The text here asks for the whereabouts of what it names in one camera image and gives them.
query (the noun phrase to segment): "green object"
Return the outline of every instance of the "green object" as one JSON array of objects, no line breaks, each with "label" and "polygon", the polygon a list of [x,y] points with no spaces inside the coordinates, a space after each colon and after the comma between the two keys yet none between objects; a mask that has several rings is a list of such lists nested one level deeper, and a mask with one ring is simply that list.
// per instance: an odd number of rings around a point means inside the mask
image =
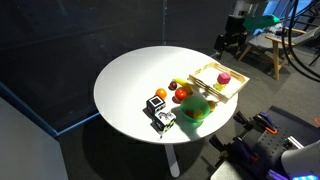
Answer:
[{"label": "green object", "polygon": [[[206,99],[198,96],[189,96],[181,101],[180,109],[184,119],[192,123],[202,123],[202,121],[210,114],[210,106]],[[187,114],[195,114],[196,117],[189,117]]]},{"label": "green object", "polygon": [[248,17],[244,20],[243,26],[247,31],[255,31],[256,29],[274,26],[278,23],[280,23],[280,19],[271,14],[259,17]]}]

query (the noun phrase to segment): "chair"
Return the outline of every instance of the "chair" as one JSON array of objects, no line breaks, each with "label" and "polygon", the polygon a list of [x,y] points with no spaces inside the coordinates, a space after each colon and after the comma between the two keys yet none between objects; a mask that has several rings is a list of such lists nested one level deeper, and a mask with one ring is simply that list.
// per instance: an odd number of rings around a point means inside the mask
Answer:
[{"label": "chair", "polygon": [[[292,37],[291,45],[294,47],[306,43],[307,41],[316,39],[320,34],[320,27],[314,28],[307,32],[298,29],[292,29],[292,32],[301,34],[297,37]],[[285,45],[288,45],[287,38],[285,38]],[[281,37],[269,33],[259,34],[247,42],[247,48],[243,51],[238,61],[241,61],[250,51],[262,53],[267,51],[273,53],[272,59],[274,64],[274,75],[275,79],[279,80],[279,70],[282,67],[279,62],[279,57],[284,52],[281,45]]]}]

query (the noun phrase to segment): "orange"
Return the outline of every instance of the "orange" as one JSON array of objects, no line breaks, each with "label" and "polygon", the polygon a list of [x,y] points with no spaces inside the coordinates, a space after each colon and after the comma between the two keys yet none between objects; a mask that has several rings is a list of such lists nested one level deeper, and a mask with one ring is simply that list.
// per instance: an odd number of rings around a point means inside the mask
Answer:
[{"label": "orange", "polygon": [[159,96],[162,100],[164,100],[167,97],[167,91],[163,88],[159,88],[156,91],[156,95]]}]

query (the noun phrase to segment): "yellow object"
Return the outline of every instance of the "yellow object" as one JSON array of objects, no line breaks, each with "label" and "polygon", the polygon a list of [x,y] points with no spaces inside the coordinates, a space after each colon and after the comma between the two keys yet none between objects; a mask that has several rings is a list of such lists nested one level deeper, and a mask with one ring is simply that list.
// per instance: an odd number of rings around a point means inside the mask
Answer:
[{"label": "yellow object", "polygon": [[174,78],[173,81],[180,84],[187,91],[187,93],[189,95],[193,94],[193,90],[192,90],[191,85],[189,84],[188,81],[181,79],[181,78]]},{"label": "yellow object", "polygon": [[156,95],[159,96],[162,100],[164,100],[167,97],[167,91],[163,88],[159,88],[156,91]]},{"label": "yellow object", "polygon": [[201,109],[196,109],[193,112],[193,118],[194,119],[203,119],[203,111],[201,111]]},{"label": "yellow object", "polygon": [[214,101],[207,101],[209,106],[210,106],[210,112],[212,112],[214,110],[214,108],[216,107],[216,103]]},{"label": "yellow object", "polygon": [[218,91],[222,91],[225,87],[226,84],[220,84],[219,82],[216,82],[216,84],[214,85],[214,88],[216,88],[216,90]]}]

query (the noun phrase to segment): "gray carpet floor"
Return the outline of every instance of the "gray carpet floor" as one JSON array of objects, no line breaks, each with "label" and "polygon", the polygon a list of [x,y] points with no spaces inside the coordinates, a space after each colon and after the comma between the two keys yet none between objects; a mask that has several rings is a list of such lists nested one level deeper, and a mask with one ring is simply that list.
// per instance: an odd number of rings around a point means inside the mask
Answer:
[{"label": "gray carpet floor", "polygon": [[[312,54],[297,51],[304,64],[311,62]],[[303,77],[287,65],[276,81],[272,78],[270,62],[257,54],[249,54],[237,62],[226,52],[220,63],[250,78],[239,93],[236,111],[241,110],[250,117],[274,105],[316,126],[313,119],[320,117],[320,83]],[[310,68],[320,72],[317,64]],[[215,134],[226,144],[242,131],[243,127],[230,119]],[[71,180],[207,180],[216,171],[214,165],[219,160],[219,151],[208,142],[210,137],[174,145],[181,171],[178,178],[170,175],[163,146],[123,136],[100,117],[63,134],[58,140]]]}]

